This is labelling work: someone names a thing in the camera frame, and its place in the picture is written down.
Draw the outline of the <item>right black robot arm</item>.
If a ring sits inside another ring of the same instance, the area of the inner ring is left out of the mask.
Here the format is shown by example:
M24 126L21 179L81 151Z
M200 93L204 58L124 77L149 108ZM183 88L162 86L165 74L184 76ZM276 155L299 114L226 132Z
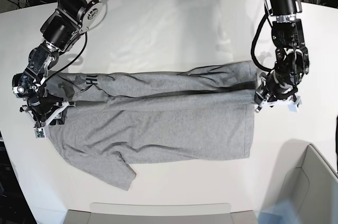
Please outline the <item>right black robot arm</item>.
M70 106L46 90L47 82L52 79L49 70L60 55L87 35L103 7L100 0L57 0L57 3L56 10L40 29L43 42L30 52L27 67L12 81L15 96L26 101L20 110L32 116L36 129L62 119L63 111Z

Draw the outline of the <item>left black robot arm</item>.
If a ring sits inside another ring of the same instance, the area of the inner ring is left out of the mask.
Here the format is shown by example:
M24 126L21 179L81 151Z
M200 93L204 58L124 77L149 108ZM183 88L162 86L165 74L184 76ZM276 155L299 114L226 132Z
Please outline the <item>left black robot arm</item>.
M251 44L251 59L258 69L260 85L255 92L256 112L264 107L287 105L297 110L301 98L298 85L309 73L308 49L305 45L303 26L297 14L302 12L301 0L264 0L265 13ZM271 39L275 46L276 61L273 68L263 66L256 58L255 48L264 23L269 17Z

